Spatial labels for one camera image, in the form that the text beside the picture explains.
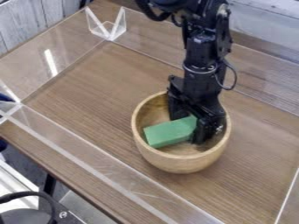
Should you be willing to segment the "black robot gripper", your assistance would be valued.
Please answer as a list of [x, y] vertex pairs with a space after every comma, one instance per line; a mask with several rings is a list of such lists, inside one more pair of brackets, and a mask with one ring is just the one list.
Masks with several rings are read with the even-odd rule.
[[203, 144], [224, 129], [227, 114], [219, 95], [224, 89], [225, 72], [224, 64], [212, 64], [208, 67], [184, 64], [183, 77], [175, 75], [168, 77], [169, 119], [177, 120], [192, 115], [195, 129], [191, 142], [193, 144]]

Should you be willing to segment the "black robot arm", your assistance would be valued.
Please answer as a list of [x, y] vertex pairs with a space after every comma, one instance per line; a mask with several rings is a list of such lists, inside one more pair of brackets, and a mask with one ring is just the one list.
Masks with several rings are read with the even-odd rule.
[[185, 57], [183, 76], [168, 78], [169, 118], [195, 116], [191, 141], [203, 144], [227, 124], [227, 113], [219, 95], [233, 85], [225, 85], [225, 73], [233, 69], [225, 56], [231, 53], [228, 0], [135, 0], [155, 22], [169, 19], [181, 28]]

